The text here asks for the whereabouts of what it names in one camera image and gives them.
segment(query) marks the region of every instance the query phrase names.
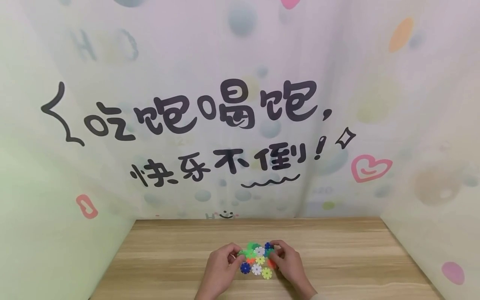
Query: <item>red heart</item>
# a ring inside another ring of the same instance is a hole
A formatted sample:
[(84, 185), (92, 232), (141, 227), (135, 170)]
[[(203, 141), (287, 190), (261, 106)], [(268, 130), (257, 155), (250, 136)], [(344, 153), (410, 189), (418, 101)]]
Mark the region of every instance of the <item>red heart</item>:
[[(362, 159), (367, 159), (368, 160), (368, 167), (369, 168), (373, 168), (377, 165), (384, 164), (384, 165), (386, 165), (385, 170), (383, 170), (382, 172), (374, 175), (375, 173), (377, 173), (377, 171), (375, 171), (375, 170), (374, 171), (366, 171), (365, 169), (362, 168), (360, 170), (360, 172), (363, 175), (372, 175), (372, 176), (367, 176), (367, 177), (364, 177), (364, 178), (360, 178), (359, 173), (358, 173), (357, 164)], [(356, 157), (352, 161), (351, 170), (352, 170), (352, 175), (353, 175), (353, 178), (355, 179), (355, 181), (358, 182), (358, 183), (362, 183), (362, 182), (367, 182), (367, 181), (371, 181), (371, 180), (380, 178), (381, 176), (385, 175), (386, 172), (388, 172), (388, 170), (392, 167), (392, 165), (393, 165), (393, 161), (391, 161), (390, 159), (375, 160), (375, 158), (371, 155), (362, 154), (362, 155)]]
[[(80, 196), (77, 197), (76, 201), (78, 206), (80, 207), (80, 210), (82, 211), (82, 214), (87, 219), (93, 219), (98, 215), (98, 210), (95, 208), (95, 206), (92, 203), (92, 200), (90, 200), (90, 198), (87, 195), (81, 194)], [(91, 213), (87, 212), (87, 208), (85, 207), (84, 203), (90, 207), (90, 209), (92, 210)]]

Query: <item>smiley face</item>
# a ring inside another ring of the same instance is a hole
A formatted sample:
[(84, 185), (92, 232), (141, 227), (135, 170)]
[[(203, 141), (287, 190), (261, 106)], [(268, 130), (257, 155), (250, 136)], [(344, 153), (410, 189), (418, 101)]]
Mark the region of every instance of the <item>smiley face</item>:
[(224, 219), (231, 219), (233, 218), (233, 212), (230, 212), (229, 214), (227, 213), (226, 210), (223, 211), (223, 215), (222, 214), (219, 214), (220, 217), (224, 218)]

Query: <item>wood grain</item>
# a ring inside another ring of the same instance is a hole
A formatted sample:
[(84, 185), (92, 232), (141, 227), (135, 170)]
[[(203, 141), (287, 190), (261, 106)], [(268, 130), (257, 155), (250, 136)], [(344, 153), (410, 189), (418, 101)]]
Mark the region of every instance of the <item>wood grain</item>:
[[(138, 220), (92, 300), (193, 299), (211, 251), (282, 239), (332, 300), (442, 299), (379, 218)], [(219, 299), (296, 299), (290, 284), (237, 273)]]

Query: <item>plastic snowflake building block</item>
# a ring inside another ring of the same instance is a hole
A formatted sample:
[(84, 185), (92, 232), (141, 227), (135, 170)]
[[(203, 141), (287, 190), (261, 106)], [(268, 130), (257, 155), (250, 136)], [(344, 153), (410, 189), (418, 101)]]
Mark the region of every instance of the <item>plastic snowflake building block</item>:
[(272, 278), (272, 270), (270, 270), (269, 268), (263, 268), (262, 269), (262, 276), (264, 277), (264, 279)]
[(260, 266), (259, 264), (254, 264), (252, 266), (252, 273), (255, 276), (259, 276), (262, 273), (262, 266)]
[(265, 258), (263, 256), (258, 256), (257, 258), (255, 258), (255, 261), (257, 262), (257, 264), (263, 265), (265, 263)]
[(249, 242), (249, 243), (247, 244), (247, 249), (252, 249), (252, 250), (255, 249), (255, 248), (253, 247), (253, 245), (255, 245), (254, 242), (252, 242), (252, 241)]
[(255, 258), (257, 256), (257, 254), (252, 249), (244, 250), (243, 254), (246, 258)]
[(246, 262), (243, 262), (240, 266), (240, 271), (244, 274), (250, 273), (250, 265)]
[(248, 264), (254, 264), (255, 263), (255, 259), (254, 258), (247, 258), (246, 262)]
[(265, 249), (263, 247), (257, 247), (257, 248), (255, 248), (255, 254), (257, 256), (264, 256), (265, 255)]
[(276, 269), (276, 263), (271, 259), (267, 259), (267, 266), (269, 266), (271, 269)]

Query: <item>exclamation mark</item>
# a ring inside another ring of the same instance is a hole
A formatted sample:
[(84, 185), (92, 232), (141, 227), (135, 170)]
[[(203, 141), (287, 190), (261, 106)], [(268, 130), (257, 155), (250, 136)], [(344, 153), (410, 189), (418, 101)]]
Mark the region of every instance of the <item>exclamation mark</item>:
[(318, 141), (317, 150), (315, 150), (315, 152), (317, 153), (317, 155), (315, 155), (315, 160), (320, 159), (320, 153), (322, 153), (322, 151), (324, 149), (326, 140), (327, 140), (327, 137), (322, 136), (320, 138), (320, 140)]

